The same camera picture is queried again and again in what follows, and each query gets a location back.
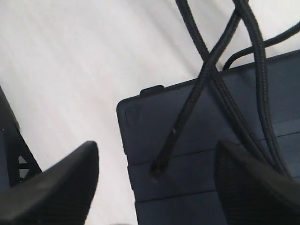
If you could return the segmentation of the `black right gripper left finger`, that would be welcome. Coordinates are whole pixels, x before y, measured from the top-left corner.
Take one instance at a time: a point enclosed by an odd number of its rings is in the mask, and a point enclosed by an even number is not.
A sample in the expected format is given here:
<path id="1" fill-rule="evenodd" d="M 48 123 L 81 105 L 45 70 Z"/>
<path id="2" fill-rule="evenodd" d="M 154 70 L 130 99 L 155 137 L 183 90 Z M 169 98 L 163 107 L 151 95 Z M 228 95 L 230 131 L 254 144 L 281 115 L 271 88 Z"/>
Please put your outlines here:
<path id="1" fill-rule="evenodd" d="M 2 225 L 83 225 L 98 183 L 98 146 L 86 141 L 0 196 Z"/>

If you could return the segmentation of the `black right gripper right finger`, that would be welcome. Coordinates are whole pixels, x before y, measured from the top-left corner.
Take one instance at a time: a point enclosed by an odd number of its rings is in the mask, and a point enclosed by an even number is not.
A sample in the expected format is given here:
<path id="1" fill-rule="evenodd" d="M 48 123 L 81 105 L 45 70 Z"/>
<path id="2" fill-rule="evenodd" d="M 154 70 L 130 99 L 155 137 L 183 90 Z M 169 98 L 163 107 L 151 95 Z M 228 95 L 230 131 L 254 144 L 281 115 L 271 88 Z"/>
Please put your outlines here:
<path id="1" fill-rule="evenodd" d="M 216 146 L 214 181 L 229 225 L 300 223 L 300 184 L 232 142 Z"/>

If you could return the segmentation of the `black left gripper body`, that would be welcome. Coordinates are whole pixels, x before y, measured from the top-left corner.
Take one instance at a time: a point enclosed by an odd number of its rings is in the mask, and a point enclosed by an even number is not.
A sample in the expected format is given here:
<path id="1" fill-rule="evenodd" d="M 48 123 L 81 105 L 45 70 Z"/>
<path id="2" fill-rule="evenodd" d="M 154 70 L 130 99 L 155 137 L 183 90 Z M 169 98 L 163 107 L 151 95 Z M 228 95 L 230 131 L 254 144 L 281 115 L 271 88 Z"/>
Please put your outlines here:
<path id="1" fill-rule="evenodd" d="M 0 91 L 0 186 L 11 188 L 41 173 L 37 161 L 20 133 L 20 126 Z"/>

